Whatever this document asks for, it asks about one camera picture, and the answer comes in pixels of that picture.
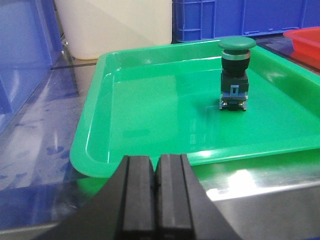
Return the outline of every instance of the red tray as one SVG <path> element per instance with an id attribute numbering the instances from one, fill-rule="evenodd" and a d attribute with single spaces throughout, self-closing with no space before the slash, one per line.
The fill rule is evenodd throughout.
<path id="1" fill-rule="evenodd" d="M 295 51 L 320 60 L 320 27 L 289 30 L 283 35 L 292 39 Z"/>

